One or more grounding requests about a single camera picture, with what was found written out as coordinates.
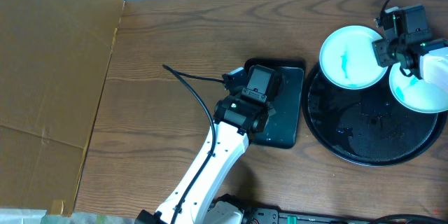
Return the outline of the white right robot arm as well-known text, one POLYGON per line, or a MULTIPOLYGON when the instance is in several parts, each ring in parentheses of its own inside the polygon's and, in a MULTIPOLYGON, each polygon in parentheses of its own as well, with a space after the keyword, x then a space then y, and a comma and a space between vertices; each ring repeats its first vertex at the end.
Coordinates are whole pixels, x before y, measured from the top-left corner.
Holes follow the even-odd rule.
POLYGON ((397 64, 402 75, 447 91, 447 39, 434 39, 431 30, 425 29, 376 40, 372 47, 380 67, 397 64))

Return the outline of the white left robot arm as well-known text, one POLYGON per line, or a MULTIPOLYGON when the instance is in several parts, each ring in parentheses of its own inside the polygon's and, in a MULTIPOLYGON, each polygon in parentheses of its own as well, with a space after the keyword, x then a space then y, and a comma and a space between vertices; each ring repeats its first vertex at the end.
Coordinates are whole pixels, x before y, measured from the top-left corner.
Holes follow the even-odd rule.
POLYGON ((145 210, 142 223, 257 223, 254 210, 233 196, 214 201, 224 178, 246 152, 255 134, 262 132, 274 104, 244 94, 220 100, 209 133, 197 157, 173 193, 155 213, 145 210))

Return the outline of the black rectangular water tray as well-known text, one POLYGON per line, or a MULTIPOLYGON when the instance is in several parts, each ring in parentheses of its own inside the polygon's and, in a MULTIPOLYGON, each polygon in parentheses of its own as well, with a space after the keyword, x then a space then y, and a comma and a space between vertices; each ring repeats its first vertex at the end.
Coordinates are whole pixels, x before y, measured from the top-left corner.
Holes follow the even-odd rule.
POLYGON ((301 59, 251 58, 245 62, 244 69, 248 71, 257 64, 280 72, 282 82, 274 101, 269 104, 269 118, 263 132, 257 133, 251 143, 292 148, 298 135, 305 62, 301 59))

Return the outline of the black round tray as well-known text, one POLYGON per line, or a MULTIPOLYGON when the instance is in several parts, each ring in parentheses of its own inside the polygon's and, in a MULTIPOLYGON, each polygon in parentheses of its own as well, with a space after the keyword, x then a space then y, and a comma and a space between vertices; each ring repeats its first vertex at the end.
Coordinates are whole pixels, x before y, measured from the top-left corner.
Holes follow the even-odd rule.
POLYGON ((418 113, 404 107, 389 77, 361 90, 331 83, 316 64, 304 82, 304 119, 318 142, 336 156, 373 167, 407 162, 441 135, 447 113, 418 113))

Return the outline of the mint green plate right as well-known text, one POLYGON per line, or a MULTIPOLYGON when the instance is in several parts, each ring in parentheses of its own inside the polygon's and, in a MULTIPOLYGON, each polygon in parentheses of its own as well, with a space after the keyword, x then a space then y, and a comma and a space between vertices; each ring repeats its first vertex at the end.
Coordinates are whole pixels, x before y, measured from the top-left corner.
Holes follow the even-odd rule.
POLYGON ((393 96, 406 108, 420 113, 440 113, 447 110, 447 93, 434 84, 406 77, 400 65, 394 64, 389 74, 393 96))

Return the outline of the mint green plate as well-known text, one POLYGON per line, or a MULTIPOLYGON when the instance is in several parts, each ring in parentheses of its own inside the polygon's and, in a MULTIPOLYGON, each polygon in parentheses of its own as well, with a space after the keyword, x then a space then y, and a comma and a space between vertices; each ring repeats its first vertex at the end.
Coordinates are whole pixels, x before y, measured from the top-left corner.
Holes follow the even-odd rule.
POLYGON ((368 88, 380 81, 387 68, 376 61, 372 43, 382 36, 375 30, 351 25, 334 31, 324 41, 319 64, 333 84, 349 90, 368 88))
POLYGON ((406 108, 420 113, 440 113, 447 110, 447 93, 434 84, 406 77, 400 65, 394 64, 389 74, 393 96, 406 108))

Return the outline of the mint green plate left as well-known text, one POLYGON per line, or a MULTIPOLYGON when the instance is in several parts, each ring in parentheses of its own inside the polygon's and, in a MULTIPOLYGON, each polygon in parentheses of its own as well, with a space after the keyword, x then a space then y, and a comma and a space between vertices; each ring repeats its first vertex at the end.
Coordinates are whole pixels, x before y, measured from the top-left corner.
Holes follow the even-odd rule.
POLYGON ((349 90, 368 88, 380 81, 387 68, 376 61, 372 43, 382 36, 375 30, 351 25, 334 31, 324 41, 319 64, 333 84, 349 90))

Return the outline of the brown cardboard panel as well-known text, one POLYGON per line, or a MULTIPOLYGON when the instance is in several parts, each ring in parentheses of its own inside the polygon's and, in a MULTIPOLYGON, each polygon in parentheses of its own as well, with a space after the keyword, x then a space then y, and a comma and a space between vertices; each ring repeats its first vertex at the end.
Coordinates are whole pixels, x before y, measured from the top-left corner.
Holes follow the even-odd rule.
POLYGON ((1 0, 1 206, 70 215, 124 0, 1 0))

